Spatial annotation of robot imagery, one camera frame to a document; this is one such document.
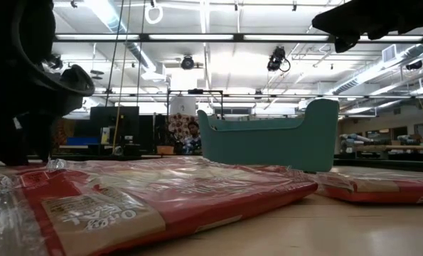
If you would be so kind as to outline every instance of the teal storage basket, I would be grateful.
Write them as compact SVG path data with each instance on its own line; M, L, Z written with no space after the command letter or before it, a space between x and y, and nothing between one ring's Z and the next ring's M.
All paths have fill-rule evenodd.
M269 164L330 171L339 104L314 100L303 119L231 122L198 111L203 156L224 164Z

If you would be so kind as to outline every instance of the ceiling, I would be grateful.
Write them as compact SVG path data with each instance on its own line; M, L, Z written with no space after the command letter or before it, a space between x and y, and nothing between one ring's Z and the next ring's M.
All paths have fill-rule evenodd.
M69 0L54 1L56 33L109 33L108 27L87 5L87 1L75 1L77 8L73 8ZM150 24L144 18L143 1L108 1L116 6L118 14L123 6L122 20L126 21L127 30L131 33L323 33L311 28L311 20L315 15L343 3L343 0L297 0L296 11L292 11L294 1L290 0L205 0L203 6L200 0L158 0L156 4L162 7L163 16L158 23ZM147 8L150 7L149 2L146 1ZM235 10L235 2L238 3L238 11ZM149 13L151 19L159 15L157 10ZM423 35L423 28L409 33ZM269 56L277 46L284 46L287 53L292 50L289 55L291 70L283 75L267 71ZM184 55L192 55L197 63L207 61L209 88L214 90L239 94L264 90L264 93L271 94L307 95L325 93L339 80L379 60L382 50L388 46L384 43L359 44L341 54L334 51L332 44L326 43L207 43L204 47L199 42L150 42L142 43L141 49L152 61L163 63L167 75L181 72L178 60ZM116 43L116 50L115 43L97 43L94 62L93 43L55 43L53 52L61 54L67 64L78 64L85 70L104 72L101 80L95 80L98 92L104 91L109 85L114 92L119 92L122 85L123 92L127 93L136 92L138 84L140 93L165 92L167 88L164 81L139 78L138 61L129 51L126 51L124 57L123 43ZM110 72L112 60L114 68ZM197 87L205 89L205 72L203 69L195 72L194 75L198 74ZM366 87L376 90L391 85L401 79L400 73L400 69L396 69L377 76L368 81ZM134 101L135 98L123 100ZM139 100L153 101L150 97ZM278 102L299 100L286 98Z

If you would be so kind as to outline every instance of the teal plastic bin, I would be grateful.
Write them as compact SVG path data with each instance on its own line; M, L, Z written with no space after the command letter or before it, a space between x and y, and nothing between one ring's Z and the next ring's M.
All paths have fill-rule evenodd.
M303 119L230 122L199 110L203 156L224 164L269 164L330 171L339 104L314 100Z

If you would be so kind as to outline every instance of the person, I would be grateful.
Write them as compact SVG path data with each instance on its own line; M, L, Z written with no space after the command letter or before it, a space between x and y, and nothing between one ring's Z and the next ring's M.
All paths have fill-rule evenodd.
M199 126L197 122L189 122L189 137L184 139L184 154L199 154L201 152L202 141L198 133Z

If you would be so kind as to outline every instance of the plastic packaging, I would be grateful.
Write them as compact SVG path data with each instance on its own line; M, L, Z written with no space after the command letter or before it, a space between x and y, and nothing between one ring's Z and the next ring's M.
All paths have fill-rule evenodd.
M317 193L365 203L423 203L423 173L380 170L311 174Z
M284 167L200 157L0 172L0 255L101 255L250 218L316 189Z

